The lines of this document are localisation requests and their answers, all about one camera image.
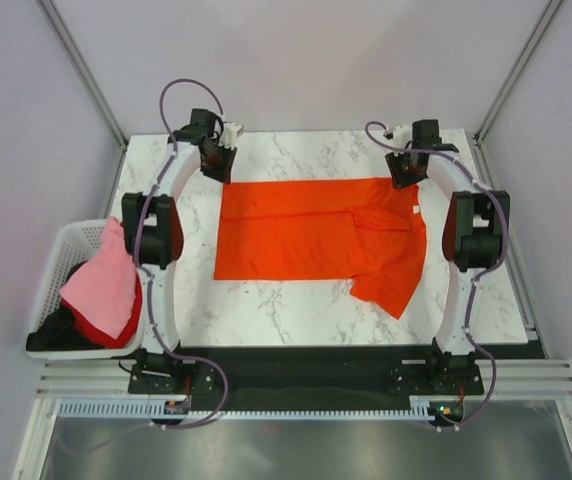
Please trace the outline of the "orange t-shirt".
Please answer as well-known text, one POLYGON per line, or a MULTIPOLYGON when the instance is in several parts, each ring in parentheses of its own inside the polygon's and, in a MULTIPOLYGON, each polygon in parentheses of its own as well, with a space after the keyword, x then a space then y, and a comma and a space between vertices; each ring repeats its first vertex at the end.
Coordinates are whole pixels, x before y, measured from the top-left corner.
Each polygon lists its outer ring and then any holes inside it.
POLYGON ((353 297, 402 317, 421 277, 426 225, 416 186, 387 178, 226 185, 214 277, 350 280, 353 297))

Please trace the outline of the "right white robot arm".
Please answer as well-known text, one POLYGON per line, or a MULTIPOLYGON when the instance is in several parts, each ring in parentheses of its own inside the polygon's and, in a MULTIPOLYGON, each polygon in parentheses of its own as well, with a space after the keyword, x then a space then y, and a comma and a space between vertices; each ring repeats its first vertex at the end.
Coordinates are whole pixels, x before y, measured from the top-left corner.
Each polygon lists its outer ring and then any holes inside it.
POLYGON ((442 140, 436 120, 385 128, 383 137, 389 142, 385 161, 395 188, 430 180, 449 201, 441 241, 449 285, 434 344, 449 359, 468 357, 476 350, 472 337, 475 296, 485 277, 507 255, 510 195, 473 176, 458 148, 442 140))

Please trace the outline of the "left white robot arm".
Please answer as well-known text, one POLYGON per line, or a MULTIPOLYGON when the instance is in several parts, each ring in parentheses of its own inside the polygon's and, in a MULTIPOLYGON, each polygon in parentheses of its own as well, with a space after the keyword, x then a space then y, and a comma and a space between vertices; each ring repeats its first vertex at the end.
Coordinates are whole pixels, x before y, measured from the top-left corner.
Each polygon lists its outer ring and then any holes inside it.
POLYGON ((167 354, 180 344, 174 312, 174 274, 185 244, 177 200, 190 177, 199 172, 221 184, 232 180, 243 126, 223 113, 194 109, 187 125, 170 133, 165 160, 145 194, 122 196, 127 252, 138 270, 142 291, 138 335, 150 353, 167 354))

